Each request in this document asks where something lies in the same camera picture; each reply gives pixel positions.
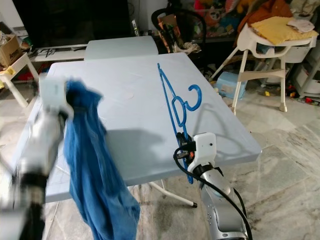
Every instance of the tv stand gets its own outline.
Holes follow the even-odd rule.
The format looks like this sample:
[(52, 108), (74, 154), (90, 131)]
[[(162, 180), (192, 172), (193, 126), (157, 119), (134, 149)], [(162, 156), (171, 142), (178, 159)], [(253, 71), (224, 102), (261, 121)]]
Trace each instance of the tv stand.
[(86, 47), (65, 47), (38, 49), (35, 56), (30, 57), (31, 62), (59, 62), (68, 60), (83, 60)]

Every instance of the marble floor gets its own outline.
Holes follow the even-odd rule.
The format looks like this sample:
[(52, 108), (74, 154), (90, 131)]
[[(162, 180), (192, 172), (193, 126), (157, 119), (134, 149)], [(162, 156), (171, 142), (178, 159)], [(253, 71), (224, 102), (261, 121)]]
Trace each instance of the marble floor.
[[(31, 99), (32, 89), (22, 93)], [(224, 98), (229, 105), (232, 101)], [(320, 107), (280, 97), (259, 95), (249, 89), (238, 102), (237, 117), (263, 148), (256, 162), (224, 167), (222, 171), (240, 192), (255, 240), (320, 239)], [(10, 93), (0, 94), (0, 151), (10, 161), (27, 121), (32, 102), (21, 109)], [(0, 190), (6, 187), (0, 169)], [(200, 203), (197, 184), (185, 176), (164, 179), (167, 190)], [(137, 240), (207, 240), (204, 207), (190, 208), (163, 197), (148, 184), (130, 188), (140, 202)], [(46, 240), (91, 240), (73, 200), (45, 206)]]

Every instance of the wall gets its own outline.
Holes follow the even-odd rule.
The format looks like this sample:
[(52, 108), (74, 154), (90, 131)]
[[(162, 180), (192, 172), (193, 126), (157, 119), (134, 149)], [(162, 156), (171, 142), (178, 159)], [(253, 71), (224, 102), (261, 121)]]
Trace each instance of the wall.
[(0, 0), (0, 18), (1, 16), (2, 20), (10, 28), (24, 25), (12, 0)]

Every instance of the white high chair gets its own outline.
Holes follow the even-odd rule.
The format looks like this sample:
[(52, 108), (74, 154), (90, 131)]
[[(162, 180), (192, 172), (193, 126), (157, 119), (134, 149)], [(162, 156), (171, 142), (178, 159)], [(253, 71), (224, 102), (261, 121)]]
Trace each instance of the white high chair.
[[(242, 62), (240, 66), (240, 71), (238, 75), (238, 82), (236, 85), (233, 103), (232, 103), (232, 112), (236, 114), (236, 105), (239, 95), (239, 90), (241, 86), (241, 82), (245, 82), (253, 79), (262, 79), (262, 78), (270, 78), (270, 77), (280, 77), (281, 78), (281, 102), (280, 102), (280, 111), (287, 112), (287, 106), (285, 102), (285, 89), (286, 89), (286, 63), (285, 63), (285, 54), (289, 51), (292, 46), (301, 46), (309, 44), (310, 48), (314, 48), (316, 46), (317, 37), (309, 37), (302, 40), (290, 40), (285, 41), (277, 47), (284, 47), (284, 49), (280, 52), (275, 52), (274, 48), (268, 49), (268, 51), (264, 53), (257, 52), (257, 44), (267, 45), (267, 46), (275, 46), (267, 39), (258, 36), (254, 33), (254, 31), (248, 27), (247, 24), (244, 25), (241, 30), (238, 40), (237, 46), (232, 51), (232, 53), (226, 58), (226, 60), (222, 63), (222, 65), (215, 71), (215, 73), (210, 77), (209, 80), (212, 80), (221, 69), (228, 64), (229, 60), (236, 54), (238, 50), (243, 51)], [(269, 59), (269, 58), (280, 58), (281, 68), (280, 69), (272, 69), (273, 64), (270, 64), (268, 69), (265, 71), (245, 71), (248, 51), (252, 53), (254, 57), (257, 59)]]
[(0, 80), (6, 84), (7, 88), (12, 92), (15, 99), (18, 101), (19, 105), (23, 108), (28, 106), (27, 100), (24, 96), (21, 95), (19, 90), (15, 87), (15, 85), (11, 82), (11, 80), (25, 67), (28, 66), (31, 74), (34, 79), (39, 81), (39, 74), (37, 70), (32, 65), (28, 55), (24, 53), (21, 57), (19, 57), (10, 67), (14, 72), (4, 71), (0, 73)]

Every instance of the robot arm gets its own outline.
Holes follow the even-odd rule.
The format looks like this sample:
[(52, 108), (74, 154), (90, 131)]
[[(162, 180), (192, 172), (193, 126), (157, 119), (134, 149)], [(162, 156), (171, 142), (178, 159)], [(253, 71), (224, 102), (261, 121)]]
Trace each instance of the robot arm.
[[(222, 172), (214, 168), (216, 136), (209, 132), (201, 133), (195, 135), (190, 142), (181, 135), (178, 138), (182, 147), (175, 151), (173, 158), (183, 172), (200, 181), (201, 199), (206, 208), (211, 239), (252, 239), (246, 214), (233, 203), (235, 189), (223, 177)], [(186, 159), (187, 170), (178, 162), (182, 158)]]
[[(6, 240), (42, 239), (47, 180), (64, 137), (65, 121), (74, 116), (66, 101), (65, 81), (48, 77), (40, 80), (40, 95), (43, 108), (30, 129), (12, 176), (9, 201), (0, 202), (1, 236)], [(232, 201), (234, 189), (214, 168), (216, 136), (202, 133), (192, 141), (184, 142), (181, 138), (180, 143), (173, 158), (183, 172), (201, 182), (201, 198), (212, 240), (251, 240), (248, 221)], [(178, 161), (182, 158), (187, 159), (187, 170)]]
[(64, 138), (66, 119), (73, 118), (66, 101), (65, 81), (40, 81), (42, 111), (30, 128), (8, 199), (0, 202), (1, 237), (6, 240), (42, 239), (47, 180)]

